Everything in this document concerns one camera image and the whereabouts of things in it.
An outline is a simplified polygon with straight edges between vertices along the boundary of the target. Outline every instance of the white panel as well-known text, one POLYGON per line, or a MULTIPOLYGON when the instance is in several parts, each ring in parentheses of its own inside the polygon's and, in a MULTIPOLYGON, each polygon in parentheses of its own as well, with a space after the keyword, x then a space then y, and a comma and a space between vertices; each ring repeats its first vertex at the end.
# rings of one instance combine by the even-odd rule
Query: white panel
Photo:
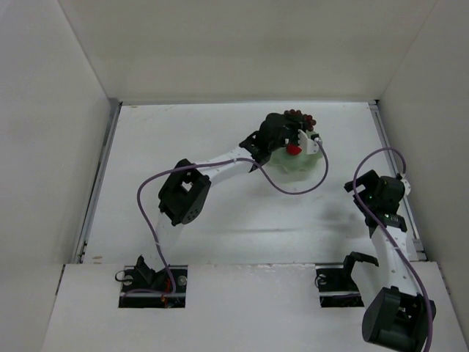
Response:
POLYGON ((435 0, 60 0, 108 96, 378 98, 435 0))
POLYGON ((109 107, 57 1, 8 3, 0 1, 0 350, 37 352, 109 107))
POLYGON ((469 338, 469 2, 439 1, 380 104, 406 156, 425 249, 443 267, 469 338))
MULTIPOLYGON (((467 351, 436 264, 415 266, 437 306, 432 351, 467 351)), ((389 351, 362 340, 363 308, 320 307, 313 265, 190 266, 184 309, 118 308, 121 268, 67 265, 43 352, 389 351)))
POLYGON ((0 341, 5 352, 38 352, 56 300, 62 264, 0 267, 0 341))
MULTIPOLYGON (((273 111, 301 109, 317 119, 330 159, 325 183, 309 195, 280 194, 260 172, 234 177, 210 190, 202 214, 187 225, 171 256, 173 264, 329 263, 351 251, 374 254, 363 215, 344 184, 359 162, 382 147, 366 103, 270 102, 122 108, 96 207, 85 263, 134 264, 155 255, 136 191, 149 176, 183 158, 204 161, 224 154, 259 128, 273 111)), ((302 190, 322 177, 323 159, 307 172, 266 171, 284 188, 302 190)), ((389 175, 384 154, 363 172, 389 175)), ((149 217, 158 217, 165 177, 142 194, 149 217)))

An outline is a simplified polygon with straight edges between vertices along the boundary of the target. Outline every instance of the black mount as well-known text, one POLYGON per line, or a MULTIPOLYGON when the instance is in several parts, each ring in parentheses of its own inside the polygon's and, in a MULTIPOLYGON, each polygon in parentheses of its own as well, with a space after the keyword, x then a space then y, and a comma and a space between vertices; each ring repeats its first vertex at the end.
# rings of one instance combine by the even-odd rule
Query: black mount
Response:
MULTIPOLYGON (((436 307, 430 301, 432 318, 436 307)), ((383 287, 363 317, 363 339, 399 352, 421 351, 428 332, 424 297, 399 292, 397 287, 383 287)))
POLYGON ((283 114, 271 113, 258 131, 240 143, 240 147, 249 151, 252 158, 263 166, 275 150, 286 147, 287 144, 299 145, 298 130, 313 131, 315 124, 311 115, 302 114, 300 110, 289 110, 283 114))
POLYGON ((172 291, 171 281, 165 269, 159 272, 149 268, 142 256, 137 259, 134 267, 126 268, 122 273, 122 278, 116 280, 122 282, 121 293, 131 290, 154 290, 158 292, 167 292, 164 297, 155 297, 151 295, 131 295, 121 296, 119 299, 119 308, 183 308, 185 307, 185 291, 188 278, 187 266, 170 267, 170 270, 176 280, 176 292, 172 291))
MULTIPOLYGON (((398 227, 402 232, 407 232, 405 219, 396 214, 399 202, 405 194, 404 183, 399 178, 379 177, 374 170, 371 170, 357 179, 357 187, 359 186, 364 186, 365 189, 358 193, 358 196, 385 226, 398 227)), ((344 188, 345 191, 351 192, 352 181, 345 183, 344 188)), ((377 227, 376 221, 362 208, 355 195, 353 202, 365 215, 365 224, 370 230, 371 237, 377 227)))
POLYGON ((351 252, 345 257, 342 268, 326 267, 316 269, 319 292, 358 292, 358 287, 352 280, 352 270, 356 262, 366 262, 379 266, 375 257, 363 253, 351 252))

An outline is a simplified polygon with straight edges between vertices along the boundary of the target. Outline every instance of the black joint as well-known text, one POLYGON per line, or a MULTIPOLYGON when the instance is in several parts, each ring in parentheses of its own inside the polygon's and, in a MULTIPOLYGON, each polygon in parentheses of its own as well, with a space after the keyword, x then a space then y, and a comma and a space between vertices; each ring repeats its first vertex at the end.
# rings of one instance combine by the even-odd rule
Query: black joint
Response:
MULTIPOLYGON (((175 167, 193 165, 182 159, 175 167)), ((172 172, 158 194, 160 211, 165 213, 171 224, 189 224, 202 211, 208 191, 210 178, 197 169, 172 172)))
POLYGON ((156 272, 148 267, 142 256, 137 259, 135 270, 139 273, 140 277, 147 283, 148 287, 151 287, 152 283, 155 281, 156 272))
MULTIPOLYGON (((402 232, 407 232, 405 219, 397 215, 399 202, 405 195, 405 186, 401 180, 389 176, 379 177, 374 170, 370 170, 357 178, 356 186, 364 186, 365 189, 358 193, 358 197, 385 226, 397 227, 402 232)), ((344 188, 351 192, 352 181, 345 183, 344 188)), ((365 224, 369 227, 371 236, 377 227, 376 221, 363 209, 356 195, 353 195, 353 202, 365 215, 365 224)))
POLYGON ((240 147, 249 151, 252 158, 263 166, 270 160, 272 152, 286 147, 287 143, 299 145, 298 131, 311 131, 312 123, 315 123, 312 117, 308 118, 301 111, 273 112, 266 116, 258 131, 240 143, 240 147))
MULTIPOLYGON (((436 316, 430 301, 432 319, 436 316)), ((428 335, 428 312, 424 297, 384 287, 370 304, 362 322, 363 339, 401 352, 420 352, 428 335)))

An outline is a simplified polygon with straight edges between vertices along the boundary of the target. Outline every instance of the cable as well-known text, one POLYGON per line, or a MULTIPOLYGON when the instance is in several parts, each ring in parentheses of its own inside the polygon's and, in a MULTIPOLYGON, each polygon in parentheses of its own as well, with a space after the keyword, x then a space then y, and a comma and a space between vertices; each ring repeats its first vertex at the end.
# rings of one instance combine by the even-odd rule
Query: cable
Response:
POLYGON ((114 275, 114 280, 116 280, 117 282, 132 282, 133 281, 133 279, 125 279, 125 269, 117 271, 116 275, 114 275), (119 275, 120 273, 124 273, 124 275, 122 276, 122 279, 117 278, 117 275, 119 275))
MULTIPOLYGON (((163 262, 163 265, 164 265, 164 268, 166 270, 166 273, 168 273, 168 276, 169 276, 169 279, 171 280, 171 287, 172 287, 172 291, 171 293, 175 293, 176 292, 176 282, 174 281, 174 276, 173 276, 173 273, 171 272, 171 270, 169 269, 169 265, 168 263, 166 262, 166 258, 164 257, 163 255, 163 252, 161 251, 161 247, 160 247, 160 242, 158 240, 158 234, 156 233, 156 230, 155 228, 153 227, 152 225, 152 222, 149 220, 148 218, 148 215, 147 213, 145 212, 144 210, 144 207, 143 205, 141 204, 141 191, 143 190, 143 188, 150 182, 152 182, 153 180, 159 178, 159 177, 163 177, 164 175, 167 175, 167 174, 171 174, 172 172, 180 172, 180 171, 187 171, 187 170, 192 170, 192 169, 200 169, 202 167, 215 167, 215 166, 223 166, 223 165, 227 165, 227 164, 232 164, 232 163, 235 163, 237 161, 246 161, 246 162, 249 162, 249 163, 252 163, 257 169, 259 169, 262 174, 265 176, 265 178, 267 179, 267 181, 269 181, 269 183, 272 185, 272 187, 274 187, 277 191, 280 191, 281 193, 283 194, 288 194, 290 196, 297 196, 297 195, 301 195, 301 194, 306 194, 306 193, 309 193, 311 191, 314 191, 316 188, 318 188, 319 186, 322 185, 322 183, 324 182, 325 178, 328 176, 328 173, 329 173, 329 159, 328 159, 328 156, 326 155, 325 151, 324 151, 324 147, 322 146, 322 143, 319 142, 319 140, 315 139, 316 143, 319 145, 320 149, 321 149, 321 152, 322 154, 324 155, 324 160, 325 160, 325 171, 324 171, 324 176, 322 176, 322 179, 318 182, 318 184, 316 184, 314 187, 311 187, 309 189, 306 189, 305 191, 299 191, 299 192, 290 192, 290 191, 285 191, 284 189, 278 187, 274 182, 273 180, 270 178, 270 176, 266 173, 266 171, 262 168, 262 166, 257 163, 257 161, 255 160, 252 160, 252 159, 249 159, 249 158, 238 158, 238 159, 230 159, 230 160, 226 160, 226 161, 219 161, 217 163, 208 163, 208 164, 192 164, 192 165, 187 165, 187 166, 181 166, 181 167, 175 167, 173 169, 170 169, 170 170, 166 170, 166 171, 163 171, 163 172, 159 172, 157 173, 156 175, 153 175, 152 177, 149 177, 147 178, 139 187, 139 189, 137 190, 137 205, 140 209, 140 212, 142 214, 142 216, 144 217, 145 219, 145 222, 147 223, 152 235, 153 235, 153 238, 155 239, 155 245, 156 245, 156 250, 158 251, 158 255, 160 256, 160 259, 161 261, 163 262)), ((158 291, 155 291, 156 293, 160 293, 160 294, 166 294, 165 292, 158 292, 158 291)))
POLYGON ((373 212, 365 205, 363 200, 361 200, 360 196, 358 196, 358 190, 357 190, 357 178, 358 178, 358 173, 360 172, 361 167, 373 156, 381 152, 385 151, 391 151, 396 153, 401 161, 402 161, 402 174, 405 174, 407 171, 407 164, 405 163, 404 156, 396 149, 392 147, 384 147, 380 148, 378 150, 375 150, 373 153, 369 154, 368 156, 365 157, 365 159, 362 160, 362 162, 359 163, 357 169, 355 170, 355 174, 353 175, 353 181, 352 181, 352 187, 353 187, 353 192, 355 194, 355 197, 362 206, 362 208, 372 217, 372 219, 378 224, 379 227, 381 227, 381 230, 385 233, 386 237, 388 240, 391 242, 393 247, 396 249, 397 254, 400 256, 402 259, 402 262, 409 268, 409 271, 412 273, 414 278, 416 279, 418 286, 420 287, 420 290, 422 291, 422 296, 424 297, 424 302, 425 302, 425 309, 426 309, 426 317, 428 321, 428 332, 427 332, 427 338, 426 338, 426 343, 425 343, 425 348, 424 352, 429 352, 430 351, 430 346, 432 345, 432 338, 433 338, 433 318, 432 318, 432 306, 430 304, 430 300, 428 297, 428 294, 426 292, 424 283, 422 282, 420 276, 417 274, 417 271, 413 268, 412 264, 410 261, 405 257, 404 253, 402 250, 399 248, 399 245, 397 242, 394 240, 393 236, 389 233, 388 229, 386 229, 386 226, 379 220, 373 212))
POLYGON ((157 295, 165 295, 168 294, 167 292, 157 291, 157 290, 150 290, 149 288, 135 288, 133 290, 129 290, 122 295, 122 298, 125 298, 129 293, 156 293, 157 295))
POLYGON ((345 298, 361 298, 360 293, 348 293, 346 295, 337 295, 337 296, 323 296, 323 297, 332 297, 332 298, 340 298, 340 299, 345 299, 345 298))

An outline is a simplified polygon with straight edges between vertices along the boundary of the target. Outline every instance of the white board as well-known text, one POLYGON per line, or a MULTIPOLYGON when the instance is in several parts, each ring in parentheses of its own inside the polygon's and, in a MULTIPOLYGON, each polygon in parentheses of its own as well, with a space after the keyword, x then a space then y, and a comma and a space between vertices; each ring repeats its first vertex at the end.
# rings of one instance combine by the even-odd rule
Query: white board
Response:
MULTIPOLYGON (((363 215, 343 189, 358 163, 382 147, 369 105, 266 102, 123 107, 84 262, 134 264, 145 248, 154 246, 136 205, 141 182, 182 158, 198 162, 230 151, 257 130, 268 113, 286 109, 316 118, 330 159, 324 184, 311 194, 292 197, 253 172, 214 187, 200 217, 185 227, 170 262, 330 263, 341 262, 351 251, 374 254, 363 215)), ((311 187, 324 169, 323 159, 309 172, 287 174, 278 166, 266 166, 275 182, 289 190, 311 187)), ((363 172, 370 169, 390 174, 384 153, 363 172)), ((153 221, 163 182, 156 180, 143 192, 153 221)))
MULTIPOLYGON (((467 351, 435 263, 432 351, 467 351)), ((190 265, 184 309, 120 309, 122 267, 67 265, 43 352, 389 352, 361 337, 363 308, 321 308, 313 265, 190 265)))
POLYGON ((436 0, 60 0, 109 97, 378 99, 436 0))

